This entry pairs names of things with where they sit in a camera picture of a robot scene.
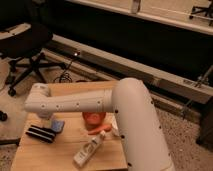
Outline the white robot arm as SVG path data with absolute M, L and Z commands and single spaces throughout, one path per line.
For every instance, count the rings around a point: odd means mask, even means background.
M 25 110 L 41 118 L 58 112 L 109 112 L 115 116 L 129 171 L 176 171 L 157 112 L 144 83 L 124 78 L 109 89 L 52 96 L 32 86 Z

